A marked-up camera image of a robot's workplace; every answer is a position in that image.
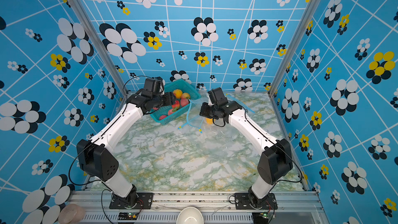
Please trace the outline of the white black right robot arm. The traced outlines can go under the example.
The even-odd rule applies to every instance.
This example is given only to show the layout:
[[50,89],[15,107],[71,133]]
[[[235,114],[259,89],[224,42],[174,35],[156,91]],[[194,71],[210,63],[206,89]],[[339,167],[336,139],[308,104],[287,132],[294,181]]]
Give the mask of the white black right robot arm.
[[258,178],[248,190],[252,207],[260,208],[268,201],[268,195],[278,181],[293,169],[291,145],[286,139],[277,139],[263,130],[235,101],[224,105],[203,103],[200,116],[223,120],[238,130],[260,155],[257,165]]

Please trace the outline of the aluminium front rail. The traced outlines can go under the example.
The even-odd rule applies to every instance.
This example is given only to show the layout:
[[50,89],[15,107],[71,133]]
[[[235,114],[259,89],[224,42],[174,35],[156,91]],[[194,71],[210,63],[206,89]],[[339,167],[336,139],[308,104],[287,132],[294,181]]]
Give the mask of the aluminium front rail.
[[275,192],[261,209],[253,208],[242,191],[154,191],[139,196],[143,203],[133,209],[111,209],[107,191],[78,191],[69,201],[86,210],[83,224],[175,224],[188,207],[199,210],[206,224],[329,223],[318,195],[309,191]]

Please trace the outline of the white bowl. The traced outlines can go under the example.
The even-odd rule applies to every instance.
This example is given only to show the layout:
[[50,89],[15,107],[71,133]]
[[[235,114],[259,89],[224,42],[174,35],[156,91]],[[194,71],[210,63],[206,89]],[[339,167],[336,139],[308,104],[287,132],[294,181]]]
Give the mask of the white bowl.
[[186,207],[178,215],[176,224],[204,224],[204,217],[196,207]]

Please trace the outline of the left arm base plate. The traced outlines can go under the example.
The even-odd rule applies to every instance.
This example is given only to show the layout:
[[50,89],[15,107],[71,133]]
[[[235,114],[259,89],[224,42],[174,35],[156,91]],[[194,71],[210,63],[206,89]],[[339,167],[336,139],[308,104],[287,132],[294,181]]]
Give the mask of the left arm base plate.
[[110,209],[151,209],[154,193],[152,192],[133,192],[126,198],[112,194]]

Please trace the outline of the yellow red peach top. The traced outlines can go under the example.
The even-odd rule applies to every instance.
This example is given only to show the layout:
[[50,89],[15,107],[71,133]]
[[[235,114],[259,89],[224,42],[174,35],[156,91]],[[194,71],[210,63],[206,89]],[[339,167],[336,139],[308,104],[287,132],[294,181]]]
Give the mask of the yellow red peach top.
[[180,89],[175,89],[175,90],[173,91],[173,94],[174,94],[174,96],[175,96],[177,99],[180,99],[181,96],[182,96],[182,94],[183,94],[183,92],[182,92]]

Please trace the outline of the teal plastic mesh basket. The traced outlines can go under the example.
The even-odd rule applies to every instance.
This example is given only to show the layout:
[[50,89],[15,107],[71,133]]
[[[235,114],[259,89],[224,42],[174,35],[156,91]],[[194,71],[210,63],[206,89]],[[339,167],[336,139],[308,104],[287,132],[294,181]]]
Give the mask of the teal plastic mesh basket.
[[162,125],[166,125],[172,120],[186,113],[192,100],[199,100],[201,95],[185,80],[175,80],[165,86],[165,92],[173,93],[176,90],[181,91],[181,97],[176,99],[171,106],[162,106],[153,114],[151,118]]

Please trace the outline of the clear zip bag blue zipper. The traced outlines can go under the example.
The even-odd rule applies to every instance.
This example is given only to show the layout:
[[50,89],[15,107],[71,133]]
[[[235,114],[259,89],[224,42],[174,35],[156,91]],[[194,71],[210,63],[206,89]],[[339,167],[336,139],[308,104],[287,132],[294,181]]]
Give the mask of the clear zip bag blue zipper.
[[[241,106],[246,110],[246,112],[253,113],[253,114],[255,113],[255,111],[253,111],[250,107],[248,107],[243,101],[237,99],[237,98],[234,97],[232,94],[227,93],[227,94],[226,94],[226,97],[227,97],[227,99],[228,99],[229,101],[235,101],[235,102],[237,102],[239,105],[241,105]],[[194,122],[197,118],[199,118],[200,115],[197,114],[197,115],[195,115],[194,117],[190,118],[191,110],[192,110],[194,107],[201,105],[202,103],[205,103],[205,100],[204,100],[203,98],[201,98],[201,99],[199,99],[199,100],[189,100],[189,104],[187,105],[188,110],[187,110],[187,112],[186,112],[186,122],[185,122],[184,124],[180,125],[180,126],[177,128],[178,130],[181,130],[181,129],[184,128],[185,126],[190,126],[190,127],[196,128],[200,133],[203,133],[203,123],[204,123],[204,122],[206,122],[206,123],[209,124],[209,125],[215,125],[212,119],[206,118],[206,117],[204,117],[204,118],[201,120],[201,122],[200,122],[199,125],[194,125],[194,124],[193,124],[193,122]]]

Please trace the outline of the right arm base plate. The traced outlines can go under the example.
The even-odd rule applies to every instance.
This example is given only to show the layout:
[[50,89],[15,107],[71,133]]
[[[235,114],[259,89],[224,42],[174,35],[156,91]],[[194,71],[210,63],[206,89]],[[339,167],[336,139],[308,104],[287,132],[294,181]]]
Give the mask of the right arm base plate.
[[273,193],[267,194],[264,198],[258,199],[252,193],[235,193],[234,204],[238,210],[277,210],[278,205]]

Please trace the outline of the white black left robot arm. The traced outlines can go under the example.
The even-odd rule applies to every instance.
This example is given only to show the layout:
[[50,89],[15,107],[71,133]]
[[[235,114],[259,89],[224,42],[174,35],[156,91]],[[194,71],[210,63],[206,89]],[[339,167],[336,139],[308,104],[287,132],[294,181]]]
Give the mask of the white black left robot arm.
[[120,112],[98,134],[81,140],[77,148],[80,168],[99,179],[112,193],[116,208],[133,208],[138,202],[136,187],[120,172],[114,150],[130,127],[153,108],[171,106],[176,98],[172,92],[149,91],[131,95]]

